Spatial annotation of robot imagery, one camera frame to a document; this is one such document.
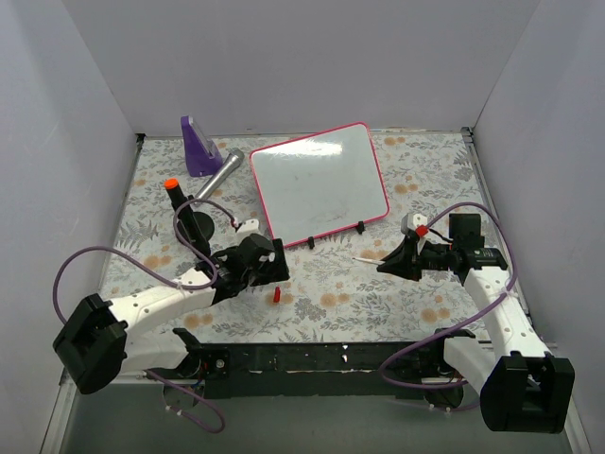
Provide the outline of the pink framed whiteboard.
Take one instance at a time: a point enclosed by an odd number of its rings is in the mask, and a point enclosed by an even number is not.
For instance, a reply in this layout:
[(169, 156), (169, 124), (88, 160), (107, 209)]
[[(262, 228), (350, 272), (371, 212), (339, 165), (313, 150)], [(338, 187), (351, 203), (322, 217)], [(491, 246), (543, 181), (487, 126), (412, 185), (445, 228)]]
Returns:
[(369, 127), (316, 132), (250, 153), (269, 232), (286, 247), (365, 225), (389, 214)]

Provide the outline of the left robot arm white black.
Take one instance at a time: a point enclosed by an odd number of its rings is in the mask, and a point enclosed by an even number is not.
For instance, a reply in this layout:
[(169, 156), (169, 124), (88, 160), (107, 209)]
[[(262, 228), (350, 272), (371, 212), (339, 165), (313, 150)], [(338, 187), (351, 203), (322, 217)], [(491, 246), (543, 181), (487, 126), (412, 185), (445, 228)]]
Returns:
[(145, 369), (172, 370), (189, 378), (201, 365), (194, 337), (183, 331), (155, 335), (154, 329), (232, 299), (248, 287), (288, 278), (282, 240), (250, 234), (157, 287), (108, 301), (96, 293), (85, 297), (64, 321), (53, 349), (83, 394), (100, 391), (121, 374)]

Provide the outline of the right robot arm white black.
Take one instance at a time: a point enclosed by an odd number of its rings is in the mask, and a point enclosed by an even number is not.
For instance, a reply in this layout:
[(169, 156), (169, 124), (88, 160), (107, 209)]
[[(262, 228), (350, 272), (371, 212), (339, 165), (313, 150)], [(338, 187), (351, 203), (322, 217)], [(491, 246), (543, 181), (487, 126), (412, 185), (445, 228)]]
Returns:
[(560, 433), (569, 408), (575, 370), (555, 357), (536, 334), (513, 290), (516, 273), (510, 255), (488, 248), (479, 214), (450, 213), (449, 237), (427, 240), (432, 221), (407, 214), (400, 245), (377, 269), (419, 281), (423, 271), (450, 271), (470, 295), (492, 343), (485, 351), (468, 336), (465, 323), (445, 328), (417, 342), (437, 342), (427, 355), (437, 375), (457, 371), (478, 393), (486, 426), (492, 431)]

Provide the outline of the white red whiteboard marker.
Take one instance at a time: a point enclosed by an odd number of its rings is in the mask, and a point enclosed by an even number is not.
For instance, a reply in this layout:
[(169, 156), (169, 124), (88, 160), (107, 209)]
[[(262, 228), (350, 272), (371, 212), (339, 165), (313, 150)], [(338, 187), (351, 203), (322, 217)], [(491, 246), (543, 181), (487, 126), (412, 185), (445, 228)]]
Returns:
[(362, 263), (373, 264), (375, 266), (379, 266), (379, 265), (382, 265), (384, 263), (383, 260), (370, 259), (370, 258), (364, 258), (364, 257), (353, 257), (353, 260), (359, 261), (359, 262), (362, 262)]

